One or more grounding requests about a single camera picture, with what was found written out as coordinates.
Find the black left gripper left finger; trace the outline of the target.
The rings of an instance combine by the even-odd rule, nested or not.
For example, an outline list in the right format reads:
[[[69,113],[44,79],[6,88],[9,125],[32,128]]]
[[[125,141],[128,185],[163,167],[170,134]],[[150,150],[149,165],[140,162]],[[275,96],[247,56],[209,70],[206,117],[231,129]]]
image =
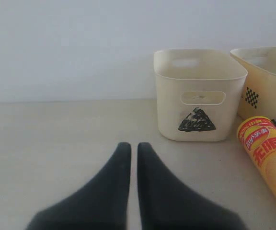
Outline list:
[[[125,230],[131,145],[120,142],[105,166],[82,188],[38,212],[28,230]]]

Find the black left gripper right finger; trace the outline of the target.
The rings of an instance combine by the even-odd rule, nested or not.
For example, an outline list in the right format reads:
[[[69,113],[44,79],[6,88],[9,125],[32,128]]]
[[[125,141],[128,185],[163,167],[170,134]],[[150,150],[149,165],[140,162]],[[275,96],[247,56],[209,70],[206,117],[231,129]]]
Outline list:
[[[148,142],[138,144],[138,199],[144,230],[245,230],[234,212],[179,180]]]

